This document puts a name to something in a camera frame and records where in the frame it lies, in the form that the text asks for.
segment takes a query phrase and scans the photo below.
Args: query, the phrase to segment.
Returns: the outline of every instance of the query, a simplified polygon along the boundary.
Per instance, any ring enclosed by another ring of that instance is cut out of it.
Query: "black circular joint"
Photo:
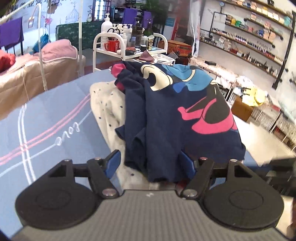
[[[23,225],[47,230],[70,228],[86,220],[96,209],[94,194],[83,185],[58,179],[34,184],[15,201]]]
[[[276,225],[284,210],[284,203],[267,184],[235,178],[209,190],[204,207],[218,223],[236,230],[260,230]]]

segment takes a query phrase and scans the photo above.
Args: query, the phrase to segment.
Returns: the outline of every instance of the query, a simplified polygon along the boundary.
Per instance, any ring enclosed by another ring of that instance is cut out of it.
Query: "red blanket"
[[[0,73],[15,64],[15,55],[0,50]]]

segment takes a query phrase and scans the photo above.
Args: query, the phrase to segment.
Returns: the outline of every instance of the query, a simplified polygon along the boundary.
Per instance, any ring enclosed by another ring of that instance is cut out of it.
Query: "navy blue t-shirt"
[[[231,110],[202,69],[123,62],[112,73],[126,96],[126,122],[116,130],[126,142],[125,165],[149,181],[187,178],[181,151],[216,162],[244,159]]]

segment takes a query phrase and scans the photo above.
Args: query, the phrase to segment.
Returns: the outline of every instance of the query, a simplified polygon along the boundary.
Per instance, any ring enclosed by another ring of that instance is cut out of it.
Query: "blue bed sheet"
[[[89,88],[115,80],[109,70],[47,91],[0,121],[0,229],[9,237],[22,226],[18,194],[63,159],[85,163],[110,150],[90,107]],[[88,186],[86,178],[78,183]]]

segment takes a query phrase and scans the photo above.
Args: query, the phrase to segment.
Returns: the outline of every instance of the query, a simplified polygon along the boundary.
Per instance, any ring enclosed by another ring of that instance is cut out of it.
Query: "beige floor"
[[[279,141],[279,139],[277,139],[274,135],[269,134],[268,131],[261,126],[258,126],[253,122],[248,124],[236,116],[234,116],[234,118],[242,142],[258,165],[262,165],[264,162],[269,162],[271,159],[281,159],[294,156],[293,153]],[[277,228],[285,235],[289,235],[287,227],[291,224],[291,206],[293,199],[291,197],[284,196],[283,200],[285,208]]]

